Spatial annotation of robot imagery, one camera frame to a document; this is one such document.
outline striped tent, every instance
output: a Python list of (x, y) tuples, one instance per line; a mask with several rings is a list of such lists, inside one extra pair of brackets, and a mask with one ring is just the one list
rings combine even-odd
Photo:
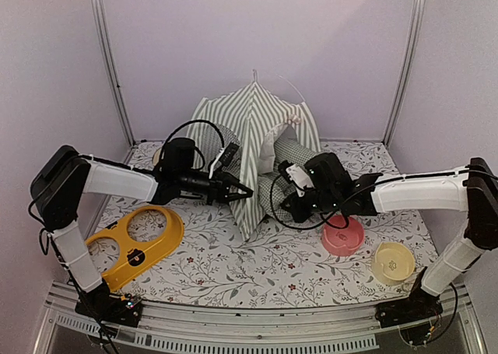
[[(257, 81), (220, 98), (204, 98), (192, 119), (205, 119), (231, 130), (240, 140), (240, 182), (254, 191), (252, 198), (230, 203), (233, 216), (245, 240), (265, 216), (258, 202), (258, 161), (265, 136), (275, 127), (289, 124), (297, 141), (320, 152), (317, 126), (306, 103), (287, 103), (272, 95)], [(187, 137), (200, 145), (203, 127), (192, 124)]]

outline floral tablecloth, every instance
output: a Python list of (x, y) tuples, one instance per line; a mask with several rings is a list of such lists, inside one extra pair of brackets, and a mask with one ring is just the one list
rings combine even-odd
[[(138, 145), (131, 164), (152, 166), (159, 142)], [(380, 143), (323, 142), (357, 177), (369, 172), (396, 172)], [(97, 230), (144, 206), (136, 200), (112, 197)], [(415, 255), (417, 271), (437, 257), (417, 211), (357, 218), (365, 227), (365, 243), (351, 257), (330, 255), (321, 245), (321, 230), (296, 231), (265, 219), (253, 237), (243, 242), (226, 205), (207, 206), (177, 199), (167, 205), (185, 223), (184, 239), (175, 252), (123, 287), (123, 293), (148, 300), (217, 307), (316, 307), (362, 303), (408, 294), (406, 283), (387, 287), (370, 272), (371, 258), (382, 241), (397, 241)], [(164, 228), (159, 212), (136, 216), (129, 233), (151, 240)], [(112, 240), (90, 245), (99, 270), (112, 266), (119, 250)]]

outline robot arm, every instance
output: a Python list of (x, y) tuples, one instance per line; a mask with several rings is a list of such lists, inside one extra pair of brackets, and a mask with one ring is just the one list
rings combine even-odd
[[(228, 150), (233, 155), (232, 145)], [(252, 190), (233, 175), (218, 169), (210, 174), (193, 169), (195, 144), (176, 138), (162, 148), (162, 158), (154, 170), (135, 169), (92, 156), (79, 155), (71, 146), (62, 146), (36, 176), (30, 186), (45, 230), (59, 261), (86, 294), (81, 314), (101, 320), (136, 326), (140, 307), (135, 302), (116, 299), (93, 264), (78, 226), (77, 209), (86, 193), (134, 198), (165, 205), (182, 191), (207, 196), (207, 203), (222, 203), (252, 196)], [(230, 163), (223, 159), (222, 166)]]
[(315, 212), (375, 216), (404, 209), (450, 209), (468, 212), (468, 221), (438, 259), (424, 269), (410, 296), (380, 303), (383, 326), (402, 324), (441, 312), (438, 296), (486, 251), (498, 247), (498, 183), (486, 162), (473, 158), (467, 166), (418, 175), (370, 173), (353, 181), (333, 153), (308, 161), (304, 170), (279, 168), (298, 184), (282, 208), (303, 222)]

